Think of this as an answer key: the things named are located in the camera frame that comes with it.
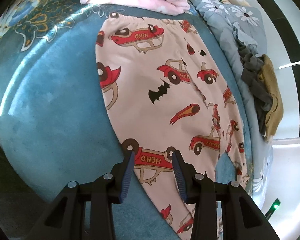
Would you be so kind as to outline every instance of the bed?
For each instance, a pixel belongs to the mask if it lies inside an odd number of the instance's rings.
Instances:
[[[169,19],[186,19],[195,26],[234,95],[244,125],[250,176],[246,190],[252,196],[256,188],[253,167],[259,149],[251,145],[256,140],[248,121],[256,116],[246,107],[249,94],[242,96],[218,41],[190,6],[187,13]],[[0,145],[16,173],[47,203],[69,181],[93,181],[123,159],[96,82],[94,45],[110,12],[167,18],[140,8],[81,5],[79,0],[15,0],[1,18]],[[266,150],[266,163],[261,164],[262,171],[257,171],[262,174],[258,183],[262,189],[266,188],[271,167],[270,148]],[[228,183],[235,176],[234,166],[223,154],[216,167],[216,180]],[[31,211],[18,212],[18,216],[27,216]],[[113,213],[118,239],[179,239],[135,176],[125,202],[114,205]],[[9,226],[4,223],[0,215],[0,225],[8,237],[21,236],[18,230],[24,225],[18,219]]]

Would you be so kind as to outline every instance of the gray bedsheet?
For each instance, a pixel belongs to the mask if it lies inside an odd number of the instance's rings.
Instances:
[[[237,40],[248,46],[255,53],[266,53],[264,46],[265,35],[261,13],[253,7],[241,7],[242,14],[246,18],[243,24],[240,13],[232,9],[233,5],[221,4],[217,0],[190,0],[209,25],[214,36],[219,42],[226,58],[231,66],[237,81],[251,135],[252,159],[253,159],[253,200],[262,207],[266,193],[267,175],[272,164],[272,146],[263,140],[259,133],[259,125],[254,99],[248,86],[241,80],[243,70],[238,53]],[[254,15],[252,23],[248,22],[248,16]]]

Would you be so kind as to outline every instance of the black bat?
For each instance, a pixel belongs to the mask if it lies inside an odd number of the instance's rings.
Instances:
[[[200,54],[201,56],[206,56],[206,55],[207,55],[203,50],[201,50],[201,51],[199,52],[199,54]]]
[[[160,87],[158,87],[159,91],[154,92],[154,91],[149,90],[149,98],[150,98],[152,104],[154,104],[154,102],[156,100],[159,101],[160,97],[162,97],[163,94],[168,93],[167,90],[168,90],[168,88],[170,88],[170,85],[167,82],[165,82],[164,80],[162,80],[162,81],[163,81],[163,85],[160,85]]]

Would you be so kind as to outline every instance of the blue floral pattern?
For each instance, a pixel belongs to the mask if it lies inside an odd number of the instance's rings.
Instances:
[[[0,38],[13,29],[23,37],[20,51],[28,50],[36,38],[51,42],[60,29],[71,29],[92,13],[109,17],[113,5],[81,5],[79,0],[15,0],[0,19]]]

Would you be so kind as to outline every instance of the metal screw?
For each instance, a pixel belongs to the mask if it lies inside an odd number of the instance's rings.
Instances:
[[[106,173],[105,175],[103,175],[104,179],[112,179],[113,175],[111,173]]]
[[[237,182],[236,180],[233,180],[233,181],[231,181],[231,185],[232,185],[233,187],[239,187],[239,186],[240,186],[240,183]]]
[[[204,175],[201,174],[201,173],[197,173],[195,176],[194,176],[195,179],[198,179],[198,180],[202,180],[204,178]]]
[[[77,182],[75,181],[71,181],[68,183],[68,187],[75,187],[75,186],[77,186]]]

